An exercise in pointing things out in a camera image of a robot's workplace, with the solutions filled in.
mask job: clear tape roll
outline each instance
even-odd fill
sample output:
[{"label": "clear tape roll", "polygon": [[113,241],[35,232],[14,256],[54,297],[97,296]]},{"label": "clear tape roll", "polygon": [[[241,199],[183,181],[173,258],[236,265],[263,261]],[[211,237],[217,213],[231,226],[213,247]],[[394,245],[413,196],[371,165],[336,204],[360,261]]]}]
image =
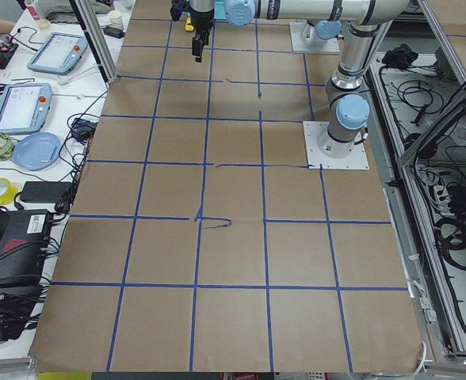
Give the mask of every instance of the clear tape roll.
[{"label": "clear tape roll", "polygon": [[0,178],[0,206],[13,202],[18,188],[6,178]]}]

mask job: white label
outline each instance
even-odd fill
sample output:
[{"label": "white label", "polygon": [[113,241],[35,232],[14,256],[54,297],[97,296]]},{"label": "white label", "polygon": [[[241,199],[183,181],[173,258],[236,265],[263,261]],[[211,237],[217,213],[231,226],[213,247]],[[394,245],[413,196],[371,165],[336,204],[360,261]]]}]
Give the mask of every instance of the white label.
[{"label": "white label", "polygon": [[44,215],[33,215],[30,217],[27,234],[40,234],[43,232]]}]

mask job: laptop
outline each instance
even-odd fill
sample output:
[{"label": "laptop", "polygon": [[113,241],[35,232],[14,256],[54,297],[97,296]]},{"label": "laptop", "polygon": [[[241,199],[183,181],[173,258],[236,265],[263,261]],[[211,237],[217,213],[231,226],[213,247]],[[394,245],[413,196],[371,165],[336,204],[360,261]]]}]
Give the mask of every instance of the laptop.
[{"label": "laptop", "polygon": [[22,287],[40,282],[51,224],[48,210],[0,209],[0,287]]}]

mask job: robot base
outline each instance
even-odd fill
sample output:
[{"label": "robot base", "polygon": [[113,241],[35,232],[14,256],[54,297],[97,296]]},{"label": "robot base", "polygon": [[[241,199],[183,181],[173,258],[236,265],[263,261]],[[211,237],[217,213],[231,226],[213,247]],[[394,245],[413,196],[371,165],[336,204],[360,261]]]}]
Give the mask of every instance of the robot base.
[{"label": "robot base", "polygon": [[[307,148],[307,163],[311,169],[346,169],[369,170],[367,154],[362,144],[353,146],[349,156],[345,158],[332,158],[324,154],[318,147],[318,139],[327,133],[328,122],[304,121],[305,146]],[[361,140],[360,133],[355,141]]]},{"label": "robot base", "polygon": [[338,55],[340,50],[336,38],[324,40],[322,44],[309,45],[302,41],[301,33],[304,30],[306,22],[290,22],[291,43],[295,53],[314,53],[323,55]]}]

